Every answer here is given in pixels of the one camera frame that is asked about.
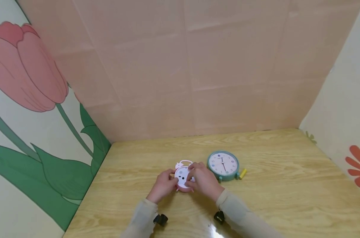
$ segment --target table surface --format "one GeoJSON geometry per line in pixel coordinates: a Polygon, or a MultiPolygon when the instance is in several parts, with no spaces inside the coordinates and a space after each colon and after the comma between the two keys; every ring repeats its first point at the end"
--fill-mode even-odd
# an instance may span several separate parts
{"type": "MultiPolygon", "coordinates": [[[[247,168],[223,182],[285,237],[360,237],[360,190],[297,129],[114,143],[64,238],[114,238],[162,170],[227,150],[247,168]]],[[[151,237],[239,237],[213,220],[215,204],[198,193],[172,193],[159,206],[165,228],[151,237]]]]}

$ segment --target wallpaper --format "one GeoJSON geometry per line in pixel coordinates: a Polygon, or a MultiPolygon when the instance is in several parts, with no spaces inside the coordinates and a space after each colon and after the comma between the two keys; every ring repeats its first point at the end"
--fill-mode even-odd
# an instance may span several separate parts
{"type": "Polygon", "coordinates": [[[0,237],[60,237],[110,148],[39,34],[0,0],[0,237]]]}
{"type": "Polygon", "coordinates": [[[360,188],[360,14],[300,128],[360,188]]]}
{"type": "Polygon", "coordinates": [[[19,0],[111,141],[297,128],[360,0],[19,0]]]}

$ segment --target pink wall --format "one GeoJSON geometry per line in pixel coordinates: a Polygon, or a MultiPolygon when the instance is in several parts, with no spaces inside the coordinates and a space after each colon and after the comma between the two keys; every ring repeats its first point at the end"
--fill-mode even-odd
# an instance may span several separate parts
{"type": "Polygon", "coordinates": [[[360,0],[20,0],[111,140],[298,127],[360,0]]]}

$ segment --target sleeve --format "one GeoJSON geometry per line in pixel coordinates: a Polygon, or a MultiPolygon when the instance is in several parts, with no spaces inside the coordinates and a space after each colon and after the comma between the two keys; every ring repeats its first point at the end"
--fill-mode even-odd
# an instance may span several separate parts
{"type": "Polygon", "coordinates": [[[283,238],[274,228],[251,212],[237,196],[224,190],[216,205],[223,211],[226,222],[238,234],[248,238],[283,238]]]}
{"type": "Polygon", "coordinates": [[[135,209],[127,229],[120,238],[148,238],[153,233],[155,223],[153,222],[158,215],[158,206],[155,203],[144,199],[135,209]]]}

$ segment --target hand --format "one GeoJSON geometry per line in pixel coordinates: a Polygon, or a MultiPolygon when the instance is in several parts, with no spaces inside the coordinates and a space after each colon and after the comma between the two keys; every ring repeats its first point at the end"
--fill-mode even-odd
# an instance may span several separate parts
{"type": "Polygon", "coordinates": [[[203,162],[193,163],[188,169],[191,171],[185,185],[200,191],[203,195],[216,202],[225,188],[218,183],[212,171],[208,170],[203,162]],[[195,182],[190,181],[192,177],[195,177],[195,182]]]}
{"type": "Polygon", "coordinates": [[[176,184],[179,181],[178,178],[173,178],[171,174],[174,174],[175,170],[166,170],[157,176],[155,184],[152,186],[150,193],[147,196],[147,200],[158,204],[164,197],[169,195],[172,190],[176,188],[176,184]]]}

